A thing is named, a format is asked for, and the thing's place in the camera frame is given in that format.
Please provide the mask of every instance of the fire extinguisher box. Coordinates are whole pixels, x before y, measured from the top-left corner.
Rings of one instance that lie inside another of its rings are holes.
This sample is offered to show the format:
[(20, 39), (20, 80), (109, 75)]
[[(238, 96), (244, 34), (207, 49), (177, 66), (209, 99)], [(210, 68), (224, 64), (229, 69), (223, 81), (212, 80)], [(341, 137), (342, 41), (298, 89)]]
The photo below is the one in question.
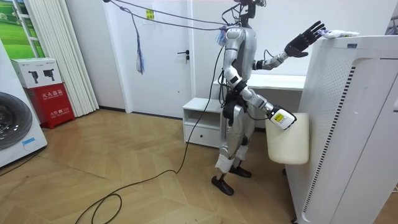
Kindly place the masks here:
[(63, 83), (26, 89), (42, 128), (74, 120), (75, 115)]

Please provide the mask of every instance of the robot leg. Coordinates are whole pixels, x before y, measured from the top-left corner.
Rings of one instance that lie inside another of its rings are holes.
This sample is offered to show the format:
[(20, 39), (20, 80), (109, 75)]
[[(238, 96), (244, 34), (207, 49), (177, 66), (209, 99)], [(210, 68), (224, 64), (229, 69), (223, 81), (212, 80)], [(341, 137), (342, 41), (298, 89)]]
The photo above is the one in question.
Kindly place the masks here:
[(219, 174), (214, 176), (211, 183), (218, 187), (224, 194), (233, 195), (234, 190), (224, 180), (235, 160), (236, 152), (241, 146), (244, 137), (244, 109), (237, 104), (230, 105), (231, 119), (227, 118), (226, 146), (220, 147), (220, 154), (216, 167)]
[[(248, 113), (254, 116), (254, 114), (256, 114), (256, 108), (253, 105), (248, 105)], [(252, 176), (249, 171), (241, 167), (241, 163), (246, 158), (246, 153), (248, 152), (249, 149), (251, 136), (253, 135), (255, 128), (256, 128), (256, 121), (251, 119), (246, 113), (244, 117), (244, 130), (245, 130), (244, 139), (241, 147), (236, 152), (235, 160), (233, 162), (231, 170), (229, 170), (230, 173), (246, 178), (250, 178)]]

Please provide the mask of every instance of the white air purifier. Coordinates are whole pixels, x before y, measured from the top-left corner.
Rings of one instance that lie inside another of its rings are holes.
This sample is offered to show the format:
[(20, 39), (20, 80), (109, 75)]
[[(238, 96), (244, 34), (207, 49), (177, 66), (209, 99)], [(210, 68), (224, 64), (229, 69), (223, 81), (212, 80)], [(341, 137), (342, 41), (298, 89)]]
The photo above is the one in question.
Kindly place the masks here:
[(299, 112), (310, 160), (286, 166), (298, 224), (372, 224), (398, 182), (398, 36), (319, 40)]

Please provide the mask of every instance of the white drawer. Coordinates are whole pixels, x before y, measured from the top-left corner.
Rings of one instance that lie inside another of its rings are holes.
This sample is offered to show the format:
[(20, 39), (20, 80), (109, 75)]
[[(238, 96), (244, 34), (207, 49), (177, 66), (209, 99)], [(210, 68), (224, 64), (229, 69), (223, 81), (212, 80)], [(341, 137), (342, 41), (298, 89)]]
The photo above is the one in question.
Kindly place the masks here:
[[(185, 141), (188, 141), (193, 126), (185, 125)], [(219, 148), (221, 144), (220, 130), (195, 127), (190, 143)]]

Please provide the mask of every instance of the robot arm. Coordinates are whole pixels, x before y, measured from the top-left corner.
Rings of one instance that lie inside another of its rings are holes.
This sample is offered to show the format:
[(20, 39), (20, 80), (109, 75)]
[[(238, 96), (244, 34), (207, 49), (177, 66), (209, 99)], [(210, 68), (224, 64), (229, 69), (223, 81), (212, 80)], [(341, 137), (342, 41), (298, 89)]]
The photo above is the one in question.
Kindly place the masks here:
[(282, 53), (277, 54), (270, 60), (254, 61), (253, 70), (272, 70), (281, 65), (289, 57), (301, 58), (307, 56), (308, 53), (303, 52), (303, 50), (321, 37), (321, 35), (318, 34), (318, 30), (323, 29), (325, 29), (325, 25), (321, 24), (321, 21), (314, 23), (310, 28), (290, 41)]
[(292, 113), (278, 105), (273, 105), (264, 97), (256, 94), (254, 90), (249, 89), (232, 65), (225, 69), (224, 76), (227, 79), (228, 84), (233, 90), (237, 91), (242, 96), (244, 101), (252, 104), (260, 110), (263, 110), (271, 122), (278, 127), (285, 130), (297, 120)]

